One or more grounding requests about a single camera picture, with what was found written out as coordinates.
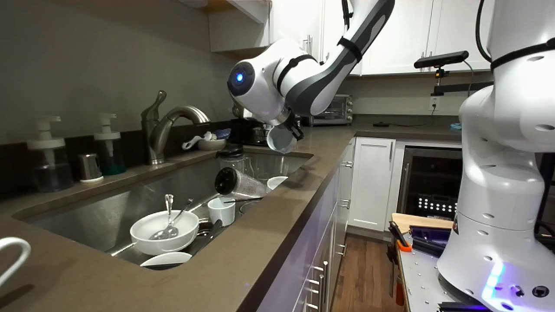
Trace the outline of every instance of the cabinet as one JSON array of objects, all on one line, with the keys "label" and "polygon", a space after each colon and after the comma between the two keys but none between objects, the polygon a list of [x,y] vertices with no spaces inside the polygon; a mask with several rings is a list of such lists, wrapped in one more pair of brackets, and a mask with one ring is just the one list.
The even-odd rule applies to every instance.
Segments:
[{"label": "cabinet", "polygon": [[263,4],[255,11],[256,16],[263,17],[253,19],[249,14],[244,14],[244,9],[218,11],[208,16],[209,47],[213,52],[263,49],[281,38],[288,38],[315,56],[315,59],[322,57],[324,5],[320,5],[320,0],[249,2]]},{"label": "cabinet", "polygon": [[426,50],[431,9],[433,0],[395,0],[388,23],[366,50],[357,75],[418,73],[414,61]]},{"label": "cabinet", "polygon": [[281,265],[258,310],[329,310],[341,255],[348,210],[352,144],[329,173],[329,182]]},{"label": "cabinet", "polygon": [[[402,75],[414,69],[414,61],[468,50],[473,69],[489,69],[475,47],[473,26],[478,0],[395,0],[395,9],[374,43],[352,75]],[[492,2],[482,12],[482,43],[487,43]],[[449,71],[468,71],[466,64],[447,66]]]},{"label": "cabinet", "polygon": [[390,212],[395,141],[359,137],[353,153],[348,225],[385,231]]},{"label": "cabinet", "polygon": [[[466,63],[473,69],[489,69],[489,63],[480,56],[473,31],[480,0],[433,0],[431,24],[428,35],[428,56],[468,50]],[[487,47],[490,30],[492,2],[483,4],[480,37]],[[468,69],[466,64],[447,66],[451,71]]]}]

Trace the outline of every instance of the bottle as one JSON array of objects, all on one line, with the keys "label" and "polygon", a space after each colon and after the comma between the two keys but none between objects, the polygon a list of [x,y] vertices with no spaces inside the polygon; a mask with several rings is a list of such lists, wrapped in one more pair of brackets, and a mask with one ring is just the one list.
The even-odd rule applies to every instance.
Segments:
[{"label": "bottle", "polygon": [[102,175],[116,175],[124,172],[124,163],[119,147],[119,132],[111,130],[111,120],[116,118],[112,113],[98,115],[98,132],[93,134],[93,141],[97,142],[97,163]]},{"label": "bottle", "polygon": [[34,127],[36,139],[27,141],[27,149],[36,156],[33,167],[33,184],[38,191],[52,193],[71,187],[72,175],[66,154],[66,141],[52,137],[50,123],[59,123],[60,116],[39,118]]}]

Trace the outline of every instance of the spoon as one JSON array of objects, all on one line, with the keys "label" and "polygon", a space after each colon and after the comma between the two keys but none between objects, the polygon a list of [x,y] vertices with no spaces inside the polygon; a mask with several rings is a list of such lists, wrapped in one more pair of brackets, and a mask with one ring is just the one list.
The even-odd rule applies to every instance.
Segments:
[{"label": "spoon", "polygon": [[177,217],[171,219],[173,194],[166,194],[166,196],[164,196],[164,205],[166,205],[166,210],[168,210],[168,225],[166,225],[164,229],[161,229],[161,231],[156,231],[156,232],[150,236],[150,239],[168,239],[168,238],[178,236],[178,229],[173,227],[173,220],[175,220],[183,210],[180,210],[180,212],[177,213]]}]

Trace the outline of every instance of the kitchen sink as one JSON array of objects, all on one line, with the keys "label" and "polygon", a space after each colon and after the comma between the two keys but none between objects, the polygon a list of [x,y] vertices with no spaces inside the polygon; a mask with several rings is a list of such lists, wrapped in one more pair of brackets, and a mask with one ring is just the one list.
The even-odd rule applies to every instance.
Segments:
[{"label": "kitchen sink", "polygon": [[[275,175],[301,179],[301,165],[312,154],[274,154],[267,151],[249,151],[239,158],[209,158],[187,165],[156,180],[140,182],[123,193],[98,198],[95,201],[55,208],[55,212],[22,215],[19,220],[64,236],[93,250],[118,257],[133,264],[142,264],[147,255],[131,246],[128,229],[144,215],[161,212],[163,196],[173,194],[173,208],[192,208],[201,220],[199,236],[183,251],[197,253],[223,229],[208,220],[206,203],[215,194],[215,175],[223,167],[234,167],[261,182]],[[255,201],[237,203],[235,219]]]}]

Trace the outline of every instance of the mug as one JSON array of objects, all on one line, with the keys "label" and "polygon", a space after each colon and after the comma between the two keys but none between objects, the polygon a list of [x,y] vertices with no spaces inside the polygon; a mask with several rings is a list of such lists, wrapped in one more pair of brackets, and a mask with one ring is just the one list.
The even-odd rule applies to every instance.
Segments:
[{"label": "mug", "polygon": [[13,276],[15,271],[20,269],[20,265],[29,258],[31,253],[31,245],[26,243],[20,238],[3,238],[0,239],[0,251],[7,246],[19,246],[20,248],[20,255],[19,258],[0,276],[0,286],[10,279]]}]

